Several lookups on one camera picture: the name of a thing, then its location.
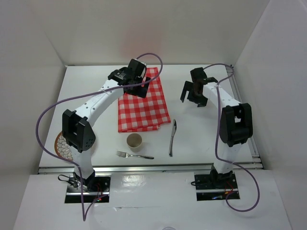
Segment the silver knife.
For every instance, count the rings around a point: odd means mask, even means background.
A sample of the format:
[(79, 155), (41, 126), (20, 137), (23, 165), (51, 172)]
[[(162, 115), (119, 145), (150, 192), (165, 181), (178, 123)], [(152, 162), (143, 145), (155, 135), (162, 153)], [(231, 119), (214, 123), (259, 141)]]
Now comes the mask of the silver knife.
[(173, 157), (173, 141), (174, 141), (174, 136), (177, 130), (177, 122), (174, 119), (173, 120), (173, 125), (172, 125), (172, 133), (171, 133), (171, 139), (170, 139), (170, 145), (169, 145), (169, 157)]

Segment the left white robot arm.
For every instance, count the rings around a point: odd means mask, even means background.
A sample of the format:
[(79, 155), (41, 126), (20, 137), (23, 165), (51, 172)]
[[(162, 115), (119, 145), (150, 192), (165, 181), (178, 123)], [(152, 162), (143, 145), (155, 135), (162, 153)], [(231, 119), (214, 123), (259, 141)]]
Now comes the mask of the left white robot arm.
[(135, 86), (143, 82), (146, 64), (131, 59), (127, 67), (116, 69), (109, 74), (98, 94), (91, 97), (74, 111), (67, 109), (62, 114), (62, 135), (70, 146), (72, 158), (78, 164), (74, 168), (77, 185), (84, 191), (94, 187), (95, 171), (92, 166), (92, 146), (96, 141), (93, 126), (99, 116), (125, 93), (145, 98), (149, 84)]

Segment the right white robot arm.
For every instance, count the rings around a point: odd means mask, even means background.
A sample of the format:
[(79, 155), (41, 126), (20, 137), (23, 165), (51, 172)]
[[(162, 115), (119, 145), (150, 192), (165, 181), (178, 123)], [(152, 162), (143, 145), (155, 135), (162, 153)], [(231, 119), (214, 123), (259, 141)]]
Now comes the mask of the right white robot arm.
[(248, 103), (241, 103), (218, 85), (218, 80), (208, 77), (204, 68), (190, 71), (192, 81), (186, 81), (180, 100), (187, 98), (198, 107), (205, 107), (211, 101), (218, 109), (218, 128), (215, 150), (218, 141), (224, 143), (221, 156), (216, 154), (209, 182), (215, 188), (230, 180), (233, 174), (233, 162), (236, 161), (242, 145), (253, 135), (252, 110)]

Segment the silver fork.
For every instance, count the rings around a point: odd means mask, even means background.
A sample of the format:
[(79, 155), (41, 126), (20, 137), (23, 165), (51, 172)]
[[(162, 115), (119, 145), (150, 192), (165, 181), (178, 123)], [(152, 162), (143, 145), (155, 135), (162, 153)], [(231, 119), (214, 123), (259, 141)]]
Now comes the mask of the silver fork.
[(127, 152), (122, 152), (122, 151), (117, 151), (116, 155), (119, 156), (119, 157), (123, 157), (123, 158), (135, 157), (135, 158), (141, 158), (141, 159), (147, 159), (147, 160), (153, 160), (154, 159), (154, 157), (151, 157), (151, 156), (133, 155), (133, 154), (129, 154)]

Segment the beige paper cup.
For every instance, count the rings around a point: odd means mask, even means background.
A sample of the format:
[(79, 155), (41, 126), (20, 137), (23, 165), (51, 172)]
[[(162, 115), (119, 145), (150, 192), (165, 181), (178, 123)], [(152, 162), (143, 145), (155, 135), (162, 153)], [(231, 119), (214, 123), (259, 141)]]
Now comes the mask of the beige paper cup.
[(129, 134), (126, 143), (133, 152), (139, 152), (142, 149), (142, 137), (137, 133)]

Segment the floral patterned plate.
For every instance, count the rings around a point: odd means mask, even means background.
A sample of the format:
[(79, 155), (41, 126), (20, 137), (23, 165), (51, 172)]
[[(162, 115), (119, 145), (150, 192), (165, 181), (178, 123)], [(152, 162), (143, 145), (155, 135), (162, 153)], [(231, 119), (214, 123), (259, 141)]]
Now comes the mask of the floral patterned plate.
[(63, 137), (62, 132), (59, 132), (55, 139), (54, 150), (58, 156), (66, 158), (70, 161), (73, 160), (70, 146), (66, 143), (66, 139)]

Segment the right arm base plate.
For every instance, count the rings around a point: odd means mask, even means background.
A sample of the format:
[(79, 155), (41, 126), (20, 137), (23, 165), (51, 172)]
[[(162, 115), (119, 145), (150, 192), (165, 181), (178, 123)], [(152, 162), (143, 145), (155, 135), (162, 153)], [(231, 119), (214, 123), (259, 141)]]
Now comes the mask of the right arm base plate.
[(236, 176), (231, 175), (230, 178), (219, 182), (213, 182), (209, 174), (196, 174), (194, 181), (190, 183), (196, 189), (197, 201), (213, 201), (228, 199), (240, 199)]

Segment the red white checkered cloth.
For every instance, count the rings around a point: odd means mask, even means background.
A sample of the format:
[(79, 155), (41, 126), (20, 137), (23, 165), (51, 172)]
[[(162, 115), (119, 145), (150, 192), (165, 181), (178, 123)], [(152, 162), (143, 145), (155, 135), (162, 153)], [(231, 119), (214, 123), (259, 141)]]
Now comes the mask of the red white checkered cloth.
[(124, 94), (118, 99), (118, 132), (156, 131), (170, 123), (160, 78), (149, 84), (145, 98)]

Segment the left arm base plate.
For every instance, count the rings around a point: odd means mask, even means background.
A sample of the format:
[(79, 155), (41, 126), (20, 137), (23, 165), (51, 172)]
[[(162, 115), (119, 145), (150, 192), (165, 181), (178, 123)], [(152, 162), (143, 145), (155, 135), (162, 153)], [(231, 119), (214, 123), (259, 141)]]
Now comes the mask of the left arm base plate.
[[(94, 178), (93, 183), (89, 186), (83, 186), (84, 203), (92, 203), (94, 199), (101, 197), (97, 203), (109, 202), (110, 176), (98, 176)], [(81, 185), (74, 178), (70, 178), (65, 195), (65, 204), (81, 203)]]

